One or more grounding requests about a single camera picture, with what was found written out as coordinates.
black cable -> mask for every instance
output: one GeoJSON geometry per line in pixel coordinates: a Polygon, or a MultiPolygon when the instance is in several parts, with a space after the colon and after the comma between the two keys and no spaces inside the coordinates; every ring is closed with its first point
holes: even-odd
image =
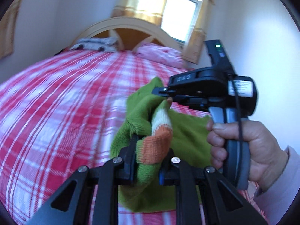
{"type": "MultiPolygon", "coordinates": [[[[232,74],[228,75],[229,80],[232,83],[233,89],[234,89],[234,95],[235,95],[235,105],[236,105],[236,115],[237,115],[237,119],[238,119],[238,141],[240,144],[240,147],[242,148],[242,143],[243,143],[243,129],[242,129],[242,116],[241,116],[241,106],[240,106],[240,100],[239,100],[239,95],[238,95],[238,90],[236,88],[236,83],[233,80],[233,76],[232,74]]],[[[238,161],[238,174],[237,174],[237,180],[239,180],[239,174],[240,174],[240,164],[242,162],[242,155],[240,155],[240,159],[238,161]]]]}

black clamp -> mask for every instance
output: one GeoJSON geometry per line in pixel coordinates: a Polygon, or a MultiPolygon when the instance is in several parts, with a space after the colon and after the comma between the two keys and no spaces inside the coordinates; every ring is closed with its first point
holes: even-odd
{"type": "Polygon", "coordinates": [[[136,142],[133,135],[128,147],[103,166],[79,167],[41,206],[28,225],[87,225],[95,186],[98,185],[92,225],[118,224],[118,186],[132,185],[136,168],[136,142]]]}
{"type": "Polygon", "coordinates": [[[175,185],[176,224],[267,225],[265,219],[214,167],[197,168],[175,157],[170,149],[159,172],[160,185],[175,185]],[[196,187],[204,217],[201,218],[196,187]]]}

finger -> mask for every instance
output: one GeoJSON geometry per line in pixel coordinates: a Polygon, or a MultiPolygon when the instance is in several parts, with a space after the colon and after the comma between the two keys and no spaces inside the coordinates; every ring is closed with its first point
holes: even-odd
{"type": "Polygon", "coordinates": [[[207,142],[212,146],[223,147],[225,144],[225,140],[218,136],[214,131],[211,131],[207,135],[207,142]]]}
{"type": "Polygon", "coordinates": [[[221,167],[223,167],[223,162],[216,160],[214,158],[211,159],[211,164],[216,168],[219,169],[221,167]]]}
{"type": "Polygon", "coordinates": [[[227,151],[221,147],[213,146],[210,150],[210,153],[211,156],[218,161],[224,161],[227,158],[227,151]]]}
{"type": "Polygon", "coordinates": [[[168,102],[170,105],[172,105],[172,103],[173,103],[173,98],[172,98],[172,97],[168,97],[168,98],[167,98],[167,102],[168,102]]]}
{"type": "Polygon", "coordinates": [[[208,122],[207,122],[207,125],[206,125],[206,129],[207,131],[212,131],[212,126],[214,125],[214,122],[212,121],[212,119],[210,119],[208,122]]]}
{"type": "MultiPolygon", "coordinates": [[[[214,124],[214,132],[224,139],[238,140],[239,139],[239,125],[237,122],[230,124],[214,124]]],[[[259,137],[261,133],[267,131],[267,128],[256,121],[242,121],[243,138],[244,141],[252,141],[259,137]]]]}

window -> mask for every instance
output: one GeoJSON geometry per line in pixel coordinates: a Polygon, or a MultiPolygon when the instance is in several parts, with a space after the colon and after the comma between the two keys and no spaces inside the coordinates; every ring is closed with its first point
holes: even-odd
{"type": "Polygon", "coordinates": [[[175,40],[185,42],[200,2],[202,0],[167,0],[161,28],[175,40]]]}

hand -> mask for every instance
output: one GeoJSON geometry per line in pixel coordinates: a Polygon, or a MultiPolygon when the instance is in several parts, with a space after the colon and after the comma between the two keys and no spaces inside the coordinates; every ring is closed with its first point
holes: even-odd
{"type": "MultiPolygon", "coordinates": [[[[288,154],[280,149],[275,137],[261,122],[243,121],[242,126],[243,138],[249,143],[251,154],[249,180],[257,182],[266,191],[282,174],[288,154]]],[[[207,141],[212,145],[212,165],[221,168],[227,157],[225,139],[239,139],[238,123],[213,124],[210,120],[206,128],[211,131],[207,141]]]]}

